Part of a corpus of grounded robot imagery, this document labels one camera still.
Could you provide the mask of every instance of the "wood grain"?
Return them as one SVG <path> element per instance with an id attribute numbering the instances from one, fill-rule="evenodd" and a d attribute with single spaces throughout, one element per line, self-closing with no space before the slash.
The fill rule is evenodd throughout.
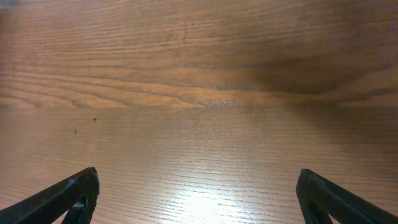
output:
<path id="1" fill-rule="evenodd" d="M 390 0 L 21 0 L 0 20 L 0 105 L 397 106 L 397 12 Z"/>
<path id="2" fill-rule="evenodd" d="M 309 168 L 398 215 L 397 121 L 394 108 L 0 110 L 0 208 L 94 166 L 93 223 L 303 223 Z"/>

